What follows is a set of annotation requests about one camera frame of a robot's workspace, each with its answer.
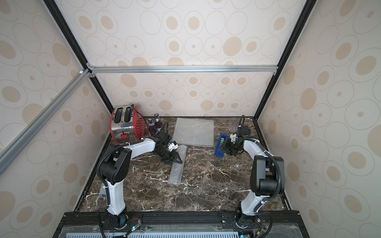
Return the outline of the blue tape dispenser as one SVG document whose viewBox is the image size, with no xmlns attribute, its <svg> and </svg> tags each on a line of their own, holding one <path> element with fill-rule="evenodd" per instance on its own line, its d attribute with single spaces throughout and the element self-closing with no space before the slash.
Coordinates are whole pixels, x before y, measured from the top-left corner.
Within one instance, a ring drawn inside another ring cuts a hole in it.
<svg viewBox="0 0 381 238">
<path fill-rule="evenodd" d="M 214 155 L 220 158 L 224 157 L 224 143 L 228 139 L 227 135 L 221 134 L 217 143 Z"/>
</svg>

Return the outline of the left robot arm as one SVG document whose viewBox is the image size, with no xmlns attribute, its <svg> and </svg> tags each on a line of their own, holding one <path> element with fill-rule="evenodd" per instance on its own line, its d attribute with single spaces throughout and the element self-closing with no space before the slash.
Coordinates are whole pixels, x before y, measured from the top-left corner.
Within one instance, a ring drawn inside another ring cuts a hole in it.
<svg viewBox="0 0 381 238">
<path fill-rule="evenodd" d="M 163 162 L 182 164 L 178 147 L 179 144 L 164 131 L 132 144 L 110 142 L 96 168 L 97 176 L 106 191 L 108 214 L 120 216 L 125 212 L 123 182 L 129 172 L 131 159 L 153 153 Z"/>
</svg>

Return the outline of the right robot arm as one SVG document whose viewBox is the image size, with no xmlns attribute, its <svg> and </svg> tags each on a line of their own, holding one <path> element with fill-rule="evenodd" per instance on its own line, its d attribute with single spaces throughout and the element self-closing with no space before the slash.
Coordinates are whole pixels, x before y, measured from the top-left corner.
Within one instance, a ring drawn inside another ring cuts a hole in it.
<svg viewBox="0 0 381 238">
<path fill-rule="evenodd" d="M 224 153 L 236 156 L 247 152 L 252 160 L 250 191 L 238 209 L 242 215 L 255 216 L 268 201 L 284 191 L 284 160 L 272 155 L 260 141 L 250 136 L 247 126 L 238 126 L 222 144 Z"/>
</svg>

